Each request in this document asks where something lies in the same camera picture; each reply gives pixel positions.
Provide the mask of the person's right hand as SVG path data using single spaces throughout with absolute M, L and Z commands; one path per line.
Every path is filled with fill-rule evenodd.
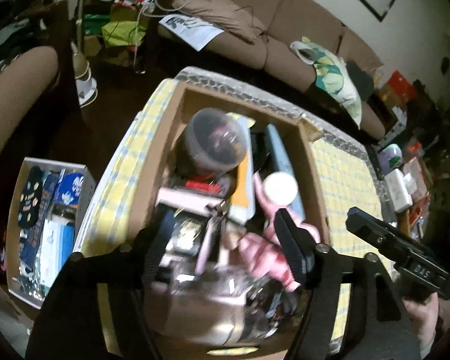
M 436 337 L 439 316 L 438 295 L 435 292 L 422 303 L 407 297 L 403 297 L 402 300 L 412 322 L 414 333 L 418 337 L 420 357 L 424 359 L 430 353 Z

